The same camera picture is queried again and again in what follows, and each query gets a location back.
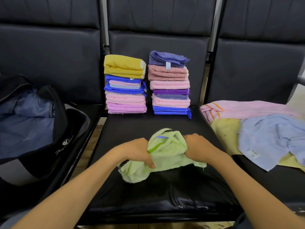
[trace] light green towel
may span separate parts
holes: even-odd
[[[188,149],[184,137],[179,131],[164,128],[156,132],[148,142],[147,151],[156,168],[151,169],[144,162],[128,161],[118,165],[119,172],[126,182],[136,183],[148,178],[151,172],[174,169],[194,164],[206,167],[206,163],[195,162],[184,155]]]

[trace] stack of folded towels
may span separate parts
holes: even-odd
[[[106,55],[104,73],[106,74],[106,104],[108,113],[145,113],[146,63],[121,55]]]
[[[184,56],[166,52],[149,54],[148,80],[155,114],[192,117],[189,71],[185,66],[188,61]]]

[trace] black leather seat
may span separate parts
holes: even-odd
[[[99,0],[70,1],[0,2],[0,73],[22,74],[37,87],[55,86],[91,120],[88,130],[67,146],[50,177],[9,187],[15,194],[0,203],[0,221],[35,206],[69,179],[105,108]]]
[[[305,0],[226,0],[205,103],[286,104],[303,73],[305,27],[300,19],[305,17],[304,8]],[[233,158],[292,211],[304,214],[303,171],[277,165],[266,172],[243,155]]]
[[[107,0],[109,48],[149,62],[152,50],[189,58],[192,119],[154,115],[148,90],[145,114],[110,114],[89,165],[116,145],[149,139],[157,130],[173,128],[198,133],[222,149],[198,108],[216,0]],[[117,168],[110,174],[79,221],[79,225],[174,221],[235,220],[242,209],[220,176],[208,166],[189,165],[150,174],[129,184]]]

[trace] floor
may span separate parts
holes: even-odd
[[[103,126],[98,125],[80,158],[71,179],[83,172],[89,162],[94,147],[97,143]],[[84,226],[82,229],[225,229],[233,225],[234,222],[202,222],[202,223],[152,223],[152,224],[128,224],[128,225],[104,225],[104,226]]]

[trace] towel label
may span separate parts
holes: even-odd
[[[254,149],[250,149],[247,153],[253,158],[258,158],[260,156]]]
[[[166,70],[170,70],[170,62],[166,62]]]

